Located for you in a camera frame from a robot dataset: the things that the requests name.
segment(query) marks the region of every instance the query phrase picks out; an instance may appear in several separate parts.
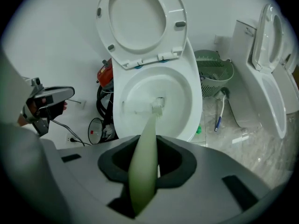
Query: white wall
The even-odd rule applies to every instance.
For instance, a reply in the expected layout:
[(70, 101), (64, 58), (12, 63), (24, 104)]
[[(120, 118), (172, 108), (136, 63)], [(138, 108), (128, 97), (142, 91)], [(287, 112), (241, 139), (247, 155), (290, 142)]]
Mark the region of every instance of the white wall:
[[(45, 86), (70, 85), (74, 99), (87, 101), (84, 110), (69, 103), (58, 121), (70, 126), (85, 142), (96, 107), (96, 74), (109, 54), (95, 26), (99, 0), (25, 0), (1, 41), (15, 68), (26, 77), (40, 77)], [(194, 50), (215, 49), (215, 35), (231, 36), (236, 19), (258, 20), (272, 0), (183, 0), (188, 14), (188, 36)], [(294, 44), (294, 35), (289, 43)], [(50, 125), (46, 138), (57, 148), (65, 145), (67, 130)]]

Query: toilet tank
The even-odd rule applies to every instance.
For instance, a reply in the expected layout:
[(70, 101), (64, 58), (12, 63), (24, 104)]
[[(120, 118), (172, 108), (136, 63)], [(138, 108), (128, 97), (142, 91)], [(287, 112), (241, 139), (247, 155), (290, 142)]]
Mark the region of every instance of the toilet tank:
[(233, 63), (247, 63), (250, 61), (249, 64), (251, 64), (255, 34), (256, 28), (253, 25), (245, 24), (242, 21), (236, 22), (234, 35), (228, 51)]

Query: toilet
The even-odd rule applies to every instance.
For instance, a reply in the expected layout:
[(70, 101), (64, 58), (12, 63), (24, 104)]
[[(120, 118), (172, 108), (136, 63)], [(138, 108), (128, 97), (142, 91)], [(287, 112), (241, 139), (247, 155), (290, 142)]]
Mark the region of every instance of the toilet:
[(291, 114), (299, 111), (299, 89), (293, 77), (293, 72), (298, 64), (299, 49), (294, 45), (288, 61), (278, 65), (272, 72), (285, 103), (285, 113)]
[(100, 0), (96, 26), (112, 57), (119, 138), (141, 134), (163, 98), (157, 135), (190, 141), (202, 113), (198, 68), (181, 0)]
[(267, 4), (259, 23), (237, 21), (229, 48), (235, 74), (228, 83), (229, 103), (240, 127), (261, 125), (284, 138), (285, 105), (272, 75), (282, 54), (283, 30), (279, 11)]

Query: toilet lid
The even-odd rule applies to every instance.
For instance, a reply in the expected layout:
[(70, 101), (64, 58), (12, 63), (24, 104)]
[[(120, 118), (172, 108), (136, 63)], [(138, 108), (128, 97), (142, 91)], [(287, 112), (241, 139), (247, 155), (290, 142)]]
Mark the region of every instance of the toilet lid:
[(181, 0), (100, 0), (96, 26), (111, 57), (125, 69), (179, 58), (187, 40)]
[(272, 73), (283, 52), (283, 29), (279, 12), (267, 4), (260, 15), (252, 54), (254, 67)]

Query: white cable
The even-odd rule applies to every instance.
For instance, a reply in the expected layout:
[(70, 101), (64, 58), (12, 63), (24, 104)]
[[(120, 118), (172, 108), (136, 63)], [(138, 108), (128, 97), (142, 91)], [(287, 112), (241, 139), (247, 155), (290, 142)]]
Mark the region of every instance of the white cable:
[(221, 109), (220, 117), (222, 117), (222, 115), (223, 115), (223, 111), (224, 111), (224, 100), (225, 100), (225, 97), (226, 97), (226, 95), (223, 96), (223, 99), (222, 99), (222, 109)]
[(108, 93), (108, 94), (114, 93), (114, 91), (112, 91), (112, 92), (101, 91), (101, 92)]

